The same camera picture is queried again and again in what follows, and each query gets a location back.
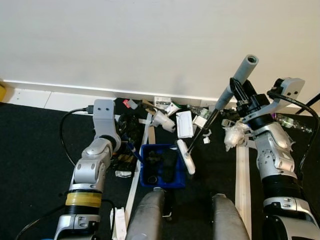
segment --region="white wall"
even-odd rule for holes
[[[242,59],[266,92],[320,91],[319,0],[1,0],[0,78],[217,98]]]

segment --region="plastic bottle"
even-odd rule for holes
[[[293,129],[298,129],[304,133],[312,133],[312,129],[310,127],[307,127],[305,124],[302,122],[292,119],[291,117],[284,116],[280,113],[274,113],[273,118],[280,123],[281,126],[285,128],[293,128]]]
[[[201,106],[191,106],[191,105],[187,105],[187,107],[191,110],[192,113],[203,117],[204,119],[208,119],[208,117],[210,116],[211,112]]]

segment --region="white baseboard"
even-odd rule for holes
[[[101,87],[90,87],[90,86],[77,86],[77,85],[65,85],[65,84],[49,84],[41,82],[30,82],[30,81],[17,81],[17,80],[7,80],[0,79],[0,84],[7,88],[15,89],[28,89],[28,90],[38,90],[38,91],[49,91],[58,93],[68,93],[68,94],[79,94],[79,95],[90,95],[96,97],[110,97],[110,98],[127,98],[127,99],[146,99],[148,101],[153,101],[154,96],[164,96],[171,97],[173,101],[178,104],[190,104],[193,106],[208,106],[214,105],[218,97],[201,97],[201,96],[187,96],[187,95],[171,95],[161,92],[140,92],[140,91],[128,91],[120,89],[109,89]],[[227,105],[228,108],[235,107],[236,101],[232,99]],[[314,104],[313,109],[319,114],[320,104]],[[298,108],[290,104],[289,106],[283,108],[281,113],[294,114],[297,112]]]

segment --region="blue bin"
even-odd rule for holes
[[[162,154],[164,149],[177,148],[176,145],[172,144],[145,144],[141,147],[141,157],[143,162],[146,162],[146,158],[149,152],[154,151],[157,154]],[[164,182],[161,175],[163,172],[163,163],[159,162],[157,168],[157,182],[156,184],[150,184],[146,182],[144,178],[145,168],[147,167],[141,163],[140,172],[140,183],[144,187],[161,187],[164,189],[183,189],[186,187],[186,175],[185,175],[185,164],[183,159],[181,159],[180,154],[177,152],[177,161],[175,165],[174,178],[172,182]]]

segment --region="yellow object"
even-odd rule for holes
[[[95,192],[70,192],[66,196],[65,205],[66,206],[87,206],[100,208],[101,205],[101,193]]]
[[[5,95],[6,95],[7,90],[0,85],[0,102],[4,99]]]

